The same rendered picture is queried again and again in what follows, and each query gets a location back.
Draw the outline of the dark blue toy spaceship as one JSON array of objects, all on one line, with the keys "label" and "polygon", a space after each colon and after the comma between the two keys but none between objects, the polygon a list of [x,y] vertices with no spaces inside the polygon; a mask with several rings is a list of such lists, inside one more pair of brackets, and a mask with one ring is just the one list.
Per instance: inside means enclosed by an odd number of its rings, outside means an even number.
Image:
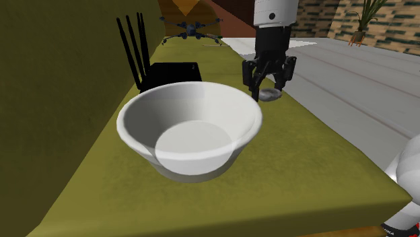
[{"label": "dark blue toy spaceship", "polygon": [[210,39],[213,39],[216,44],[221,45],[220,40],[223,38],[223,36],[210,34],[210,33],[202,34],[202,33],[198,32],[197,30],[200,29],[200,28],[204,28],[206,26],[211,26],[211,25],[214,25],[216,23],[220,23],[220,22],[223,21],[223,19],[216,18],[214,22],[211,22],[209,24],[202,24],[200,22],[195,22],[194,24],[187,24],[186,22],[182,22],[180,24],[175,24],[173,22],[169,22],[169,21],[165,20],[165,17],[163,17],[163,16],[160,17],[160,20],[165,22],[165,23],[172,24],[174,26],[178,26],[180,28],[185,29],[185,31],[182,32],[182,33],[165,37],[162,40],[162,45],[167,43],[168,39],[171,39],[171,38],[174,38],[174,37],[181,37],[184,40],[186,40],[188,37],[195,37],[197,40],[200,40],[201,38],[210,38]]}]

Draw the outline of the potted green plant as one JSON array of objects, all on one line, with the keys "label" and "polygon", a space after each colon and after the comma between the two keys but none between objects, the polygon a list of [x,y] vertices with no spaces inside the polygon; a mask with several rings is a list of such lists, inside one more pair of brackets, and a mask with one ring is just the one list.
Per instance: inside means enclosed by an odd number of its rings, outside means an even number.
[{"label": "potted green plant", "polygon": [[354,44],[356,44],[357,46],[361,46],[366,35],[366,33],[364,32],[365,28],[372,19],[378,20],[377,18],[375,18],[375,15],[379,11],[379,9],[382,6],[384,6],[386,2],[387,0],[363,0],[363,9],[361,14],[359,14],[356,11],[350,11],[351,13],[357,14],[358,28],[353,33],[348,43],[349,46],[353,46]]}]

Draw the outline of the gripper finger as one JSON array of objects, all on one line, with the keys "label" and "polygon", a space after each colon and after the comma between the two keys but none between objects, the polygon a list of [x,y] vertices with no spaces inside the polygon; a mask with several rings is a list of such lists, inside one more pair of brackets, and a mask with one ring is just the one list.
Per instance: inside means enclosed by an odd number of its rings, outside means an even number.
[{"label": "gripper finger", "polygon": [[259,87],[268,73],[270,62],[265,63],[258,62],[258,59],[242,61],[242,78],[243,84],[248,86],[248,90],[251,92],[251,97],[258,102],[259,98]]},{"label": "gripper finger", "polygon": [[286,56],[283,66],[275,74],[275,89],[282,90],[287,81],[291,81],[297,57]]}]

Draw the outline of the grey oval stone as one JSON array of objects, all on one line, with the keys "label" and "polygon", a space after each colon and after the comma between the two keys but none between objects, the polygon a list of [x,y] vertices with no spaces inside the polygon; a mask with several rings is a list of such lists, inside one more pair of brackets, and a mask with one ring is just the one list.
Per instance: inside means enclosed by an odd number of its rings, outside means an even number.
[{"label": "grey oval stone", "polygon": [[282,91],[276,88],[263,88],[259,91],[258,99],[263,102],[271,102],[282,97]]}]

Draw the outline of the black router with antennas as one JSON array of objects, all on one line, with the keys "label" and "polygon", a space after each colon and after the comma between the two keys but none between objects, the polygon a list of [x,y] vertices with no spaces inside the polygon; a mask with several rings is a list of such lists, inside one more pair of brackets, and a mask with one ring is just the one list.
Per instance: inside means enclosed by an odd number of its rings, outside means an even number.
[{"label": "black router with antennas", "polygon": [[135,80],[135,85],[140,94],[147,90],[170,83],[202,81],[197,62],[156,62],[151,64],[143,14],[137,12],[137,27],[141,43],[141,53],[139,52],[136,36],[128,15],[126,16],[126,21],[135,58],[133,58],[131,54],[131,49],[121,20],[120,18],[116,19],[129,66]]}]

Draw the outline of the white bowl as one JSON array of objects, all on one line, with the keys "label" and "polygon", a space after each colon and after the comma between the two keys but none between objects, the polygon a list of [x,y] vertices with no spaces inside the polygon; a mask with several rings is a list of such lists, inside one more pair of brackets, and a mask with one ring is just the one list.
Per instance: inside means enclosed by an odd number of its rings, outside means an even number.
[{"label": "white bowl", "polygon": [[120,138],[162,176],[212,180],[227,171],[259,132],[263,115],[248,94],[190,81],[147,90],[120,110]]}]

